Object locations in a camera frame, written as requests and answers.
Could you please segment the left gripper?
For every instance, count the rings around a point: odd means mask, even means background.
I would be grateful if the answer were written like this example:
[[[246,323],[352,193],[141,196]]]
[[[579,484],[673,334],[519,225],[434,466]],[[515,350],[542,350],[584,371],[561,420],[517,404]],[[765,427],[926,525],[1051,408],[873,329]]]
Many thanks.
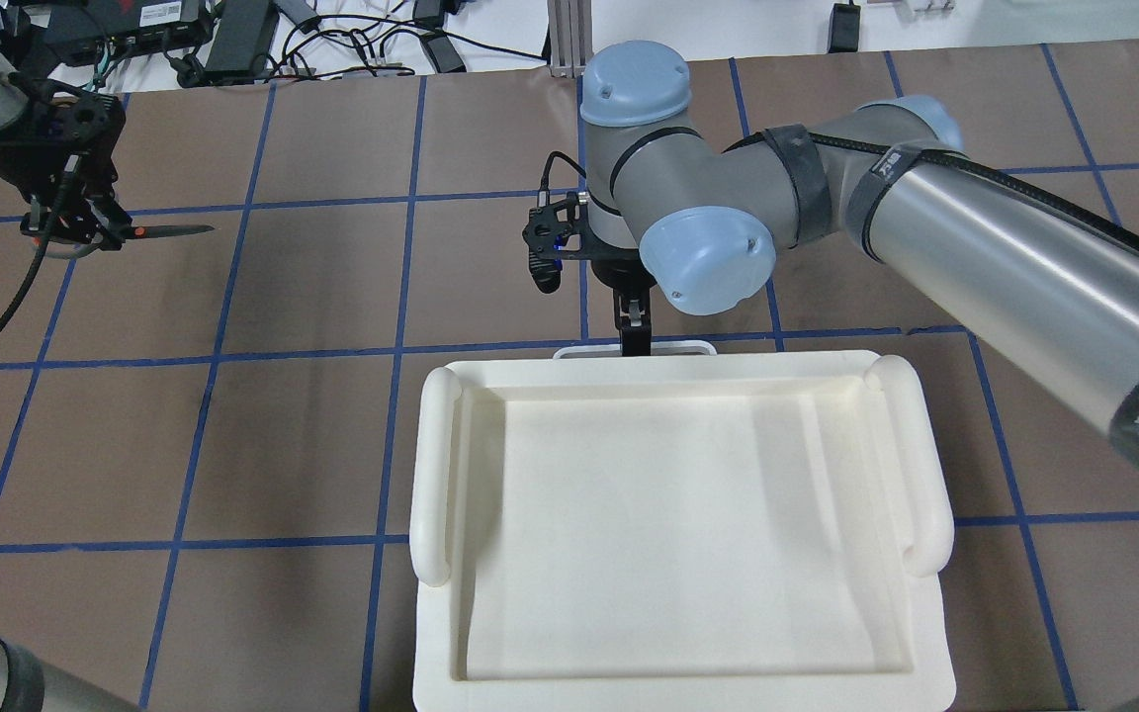
[[[21,219],[21,235],[27,237],[43,256],[87,256],[96,249],[121,249],[131,239],[131,216],[118,203],[117,190],[91,195],[80,194],[67,212],[58,216],[50,232],[48,247],[42,249],[41,235],[50,210],[36,195],[22,191],[28,211]]]

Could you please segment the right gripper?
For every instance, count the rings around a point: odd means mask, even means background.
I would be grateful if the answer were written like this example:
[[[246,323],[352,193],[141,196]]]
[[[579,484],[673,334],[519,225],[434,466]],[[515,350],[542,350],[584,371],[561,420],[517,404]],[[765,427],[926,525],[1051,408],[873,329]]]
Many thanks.
[[[620,355],[652,355],[652,272],[639,260],[593,260],[591,271],[613,292]]]

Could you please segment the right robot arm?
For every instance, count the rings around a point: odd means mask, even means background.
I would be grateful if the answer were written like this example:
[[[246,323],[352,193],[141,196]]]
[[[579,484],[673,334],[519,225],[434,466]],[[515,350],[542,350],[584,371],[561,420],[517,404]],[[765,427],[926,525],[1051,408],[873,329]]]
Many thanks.
[[[1003,353],[1139,470],[1139,235],[978,165],[943,104],[872,101],[715,150],[669,46],[608,46],[582,75],[589,221],[667,301],[718,314],[782,249],[845,234]]]

